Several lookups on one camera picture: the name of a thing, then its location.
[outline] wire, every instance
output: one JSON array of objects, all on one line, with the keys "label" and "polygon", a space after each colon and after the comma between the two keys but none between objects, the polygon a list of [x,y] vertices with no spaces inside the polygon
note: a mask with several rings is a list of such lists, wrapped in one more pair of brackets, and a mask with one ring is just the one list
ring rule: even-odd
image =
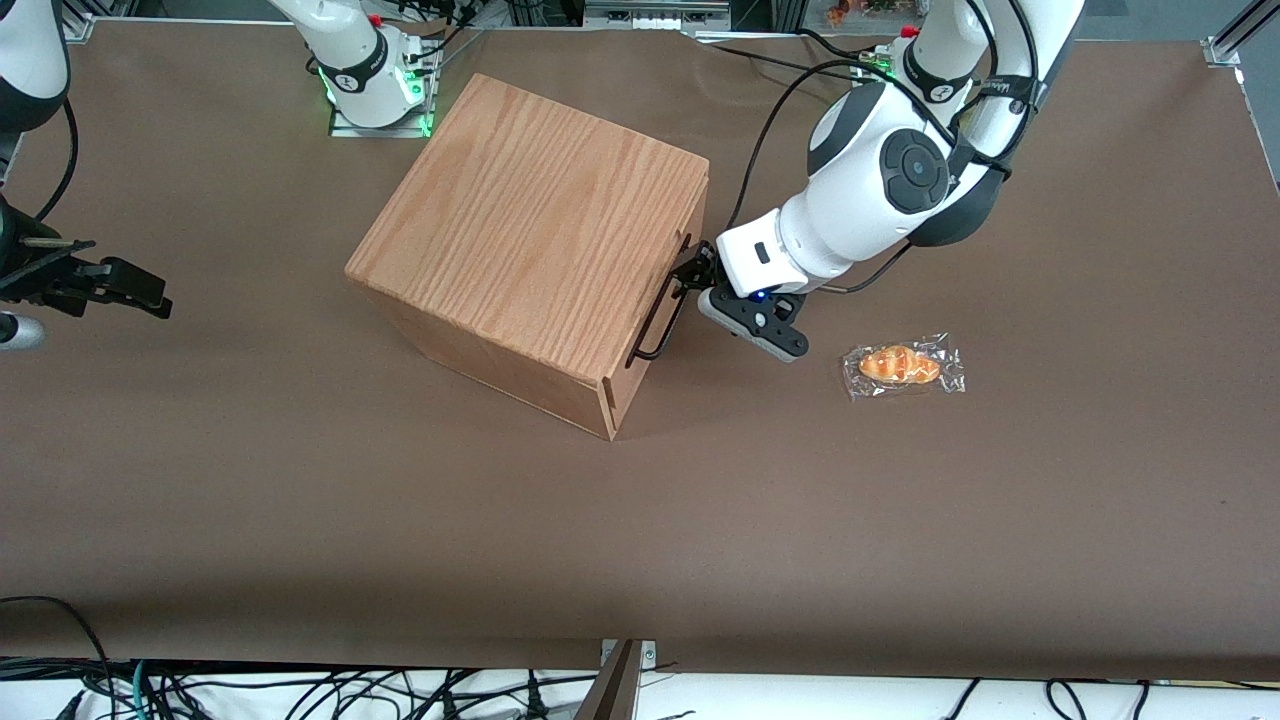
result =
[{"label": "wire", "polygon": [[1009,0],[1009,8],[1018,18],[1018,26],[1023,31],[1023,41],[1027,42],[1027,55],[1032,63],[1032,79],[1039,81],[1039,54],[1036,49],[1036,36],[1032,35],[1032,24],[1027,20],[1027,12],[1023,10],[1023,4],[1018,0]]},{"label": "wire", "polygon": [[737,27],[730,27],[728,29],[730,31],[742,29],[742,22],[746,19],[748,15],[751,14],[751,10],[754,10],[755,6],[759,5],[759,4],[760,4],[760,0],[755,0],[754,3],[751,3],[751,5],[746,9],[746,12],[742,13],[742,15],[739,18]]},{"label": "wire", "polygon": [[814,290],[820,290],[822,292],[831,292],[831,293],[835,293],[835,295],[851,295],[851,293],[858,292],[860,290],[867,290],[868,287],[870,287],[870,284],[873,282],[878,281],[881,275],[883,275],[890,268],[892,268],[893,263],[897,263],[899,258],[901,258],[902,255],[906,255],[906,251],[910,250],[910,249],[911,249],[911,243],[910,242],[908,242],[902,247],[899,247],[897,252],[895,252],[893,255],[891,255],[890,259],[886,260],[884,264],[881,265],[878,270],[876,270],[874,273],[872,273],[872,277],[867,278],[865,281],[863,281],[863,282],[860,282],[860,283],[858,283],[855,286],[840,287],[840,286],[835,286],[835,284],[820,284],[820,286],[818,286]]},{"label": "wire", "polygon": [[737,223],[737,215],[742,211],[742,201],[746,199],[746,188],[751,183],[751,172],[755,169],[755,161],[760,156],[760,147],[764,145],[764,138],[768,137],[769,128],[773,127],[773,120],[777,119],[778,111],[782,110],[782,104],[787,101],[787,97],[791,97],[791,94],[800,87],[800,83],[809,79],[814,74],[828,68],[847,67],[847,60],[828,60],[826,63],[818,63],[817,65],[800,73],[800,77],[791,81],[791,85],[788,85],[787,88],[782,91],[782,95],[778,96],[778,100],[773,104],[773,109],[769,110],[769,117],[764,120],[764,127],[760,128],[760,135],[755,138],[755,147],[751,150],[751,156],[746,161],[746,170],[742,173],[742,184],[739,187],[737,200],[733,202],[733,211],[730,213],[728,222],[724,223],[726,231],[732,229],[735,223]]},{"label": "wire", "polygon": [[76,113],[72,110],[70,99],[63,100],[63,114],[67,115],[67,132],[70,133],[70,150],[67,154],[67,169],[63,170],[63,179],[58,181],[58,188],[45,202],[45,206],[36,213],[37,220],[44,220],[54,211],[58,201],[63,199],[63,193],[67,192],[67,186],[72,183],[72,176],[76,174],[76,161],[79,160],[79,128],[76,126]]},{"label": "wire", "polygon": [[458,33],[462,32],[462,29],[466,28],[466,27],[467,27],[466,24],[460,24],[458,27],[453,28],[453,32],[451,32],[449,35],[444,36],[444,40],[439,45],[436,45],[435,47],[428,50],[426,53],[420,53],[417,55],[413,55],[411,58],[411,60],[416,63],[417,60],[421,60],[422,58],[430,58],[431,55],[435,55],[436,53],[443,51],[444,46],[448,45],[449,42],[452,42],[453,38],[457,37]]},{"label": "wire", "polygon": [[996,68],[1000,67],[1000,50],[996,49],[996,33],[991,32],[991,23],[987,22],[987,15],[982,14],[982,9],[978,8],[978,0],[964,0],[973,10],[973,14],[978,17],[978,26],[982,27],[982,33],[987,36],[987,51],[991,53],[991,74],[996,74]]},{"label": "wire", "polygon": [[[70,127],[76,127],[76,120],[73,119],[73,115],[72,115],[72,110],[70,110],[72,106],[70,106],[70,104],[68,102],[64,106],[67,109],[68,123],[70,124]],[[73,147],[76,146],[76,141],[74,140],[72,141],[72,146]],[[73,161],[69,164],[69,167],[74,168],[74,158],[76,158],[74,151],[72,152],[72,158],[73,158]],[[50,605],[56,605],[58,607],[63,609],[64,612],[67,612],[68,615],[70,615],[73,620],[76,620],[76,624],[81,626],[81,630],[84,632],[84,637],[87,637],[88,642],[93,646],[93,652],[97,653],[97,661],[99,661],[99,665],[102,669],[102,675],[106,678],[108,688],[110,688],[111,687],[111,667],[106,662],[106,651],[102,650],[102,642],[97,639],[97,633],[95,633],[93,628],[90,626],[88,620],[86,620],[84,616],[81,615],[78,610],[76,610],[74,607],[72,607],[72,605],[69,602],[67,602],[65,600],[59,600],[56,597],[50,597],[47,594],[15,594],[15,596],[10,596],[10,597],[0,597],[0,605],[5,605],[5,603],[9,603],[9,602],[28,602],[28,601],[29,602],[47,602]],[[119,707],[116,705],[119,698],[115,697],[114,688],[110,691],[110,696],[111,696],[111,715],[110,716],[114,719],[119,714]]]},{"label": "wire", "polygon": [[[822,47],[827,50],[827,53],[831,53],[837,58],[845,58],[854,67],[864,72],[868,72],[881,78],[882,81],[892,85],[897,90],[900,90],[902,95],[905,95],[906,99],[911,102],[911,106],[915,108],[916,114],[919,114],[920,118],[924,119],[924,122],[929,123],[933,127],[933,129],[937,131],[940,136],[942,136],[942,140],[945,140],[947,145],[951,145],[952,147],[959,145],[959,141],[956,140],[956,133],[952,132],[951,128],[943,127],[942,123],[938,120],[937,115],[933,114],[933,110],[931,110],[929,106],[924,104],[924,100],[920,100],[914,92],[911,92],[911,90],[906,85],[904,85],[902,81],[882,70],[881,68],[872,65],[870,63],[864,63],[863,60],[858,59],[856,53],[849,53],[841,50],[840,47],[836,47],[835,45],[828,42],[826,37],[818,35],[817,32],[806,27],[797,29],[796,35],[812,37],[818,42],[818,45],[822,45]],[[1009,176],[1012,174],[1012,170],[1009,168],[1009,165],[1005,164],[1002,158],[991,158],[983,152],[978,152],[977,150],[973,151],[973,159],[969,161],[978,165],[986,165],[988,168],[992,168],[1000,172],[1002,176],[1005,176],[1006,179],[1009,178]]]},{"label": "wire", "polygon": [[1147,696],[1151,694],[1151,683],[1147,680],[1138,680],[1142,685],[1142,693],[1138,694],[1138,703],[1133,706],[1133,720],[1140,720],[1142,708],[1147,705]]},{"label": "wire", "polygon": [[333,717],[334,717],[334,720],[337,720],[338,716],[342,715],[342,712],[344,710],[347,710],[348,707],[351,707],[352,705],[355,705],[356,701],[360,700],[361,697],[371,697],[369,693],[374,688],[376,688],[378,685],[385,683],[387,680],[390,680],[396,675],[399,675],[399,670],[392,670],[390,673],[383,675],[381,678],[378,678],[376,680],[372,680],[371,683],[369,683],[367,685],[365,685],[365,689],[360,691],[358,693],[356,693],[353,696],[347,696],[346,705],[343,705],[343,700],[339,697],[338,698],[338,705],[335,705],[333,707]]},{"label": "wire", "polygon": [[969,696],[973,694],[974,688],[977,688],[978,683],[980,682],[982,678],[974,678],[973,680],[969,680],[969,685],[964,689],[963,693],[960,693],[960,700],[957,700],[956,706],[951,708],[951,714],[943,717],[942,720],[956,720],[956,717],[960,717],[960,712],[964,710],[964,703],[969,702]]},{"label": "wire", "polygon": [[142,705],[142,664],[145,661],[140,660],[133,667],[133,707],[137,708],[138,717],[142,720],[148,720],[147,707]]},{"label": "wire", "polygon": [[[722,53],[728,53],[730,55],[741,55],[742,58],[750,58],[753,60],[760,60],[760,61],[764,61],[764,63],[773,63],[774,65],[782,65],[783,68],[792,68],[792,69],[796,69],[796,70],[808,70],[809,69],[809,65],[801,65],[800,63],[791,63],[791,61],[787,61],[787,60],[780,60],[777,58],[769,58],[768,55],[759,55],[759,54],[755,54],[755,53],[748,53],[746,50],[736,50],[733,47],[723,47],[721,45],[712,45],[712,47],[714,47],[714,49],[717,49],[717,50],[719,50]],[[831,70],[822,70],[818,74],[827,76],[827,77],[833,77],[836,79],[858,79],[858,78],[850,77],[847,74],[833,73]]]},{"label": "wire", "polygon": [[[1062,685],[1066,694],[1071,697],[1071,702],[1075,703],[1075,711],[1080,714],[1079,717],[1071,717],[1064,712],[1061,707],[1059,707],[1057,701],[1053,700],[1053,685]],[[1080,705],[1080,697],[1075,694],[1071,685],[1066,684],[1066,680],[1050,680],[1044,683],[1044,697],[1048,700],[1048,706],[1052,707],[1053,712],[1057,712],[1057,716],[1062,720],[1089,720],[1088,715],[1084,714],[1084,706]]]}]

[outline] plastic wrapper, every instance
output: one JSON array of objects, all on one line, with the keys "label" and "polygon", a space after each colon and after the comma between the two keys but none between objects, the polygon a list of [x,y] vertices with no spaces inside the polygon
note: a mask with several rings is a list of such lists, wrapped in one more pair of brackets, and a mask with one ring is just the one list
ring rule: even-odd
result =
[{"label": "plastic wrapper", "polygon": [[902,392],[964,392],[964,365],[951,336],[858,347],[844,360],[849,395],[882,397]]}]

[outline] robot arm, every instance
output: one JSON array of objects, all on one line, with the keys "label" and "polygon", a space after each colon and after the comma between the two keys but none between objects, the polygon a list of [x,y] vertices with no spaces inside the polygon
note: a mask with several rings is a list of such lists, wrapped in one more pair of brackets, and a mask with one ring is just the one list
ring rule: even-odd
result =
[{"label": "robot arm", "polygon": [[[421,56],[421,44],[376,27],[358,0],[270,1],[306,38],[334,104],[352,123],[381,127],[422,102],[404,79],[412,65],[406,55]],[[47,122],[65,102],[69,77],[59,0],[0,0],[0,132],[27,132]],[[72,117],[68,105],[68,123]],[[119,258],[82,260],[74,254],[93,242],[63,240],[42,220],[44,211],[27,215],[0,196],[0,301],[77,318],[88,302],[169,316],[173,302],[163,279]],[[0,313],[0,350],[33,348],[42,338],[38,320]]]},{"label": "robot arm", "polygon": [[406,79],[420,67],[410,58],[424,55],[419,38],[375,26],[358,0],[269,1],[302,33],[333,104],[352,123],[389,126],[424,101]]},{"label": "robot arm", "polygon": [[[1043,102],[1083,0],[974,6],[984,14],[938,0],[915,38],[895,41],[893,76],[905,91],[861,85],[827,110],[809,138],[808,187],[716,238],[732,296],[707,290],[703,314],[791,361],[806,345],[783,331],[804,293],[899,241],[948,245],[986,220],[1006,176],[1000,168]],[[966,105],[984,24],[997,64]],[[774,296],[788,296],[781,320]]]},{"label": "robot arm", "polygon": [[0,132],[54,117],[70,78],[58,0],[0,0]]}]

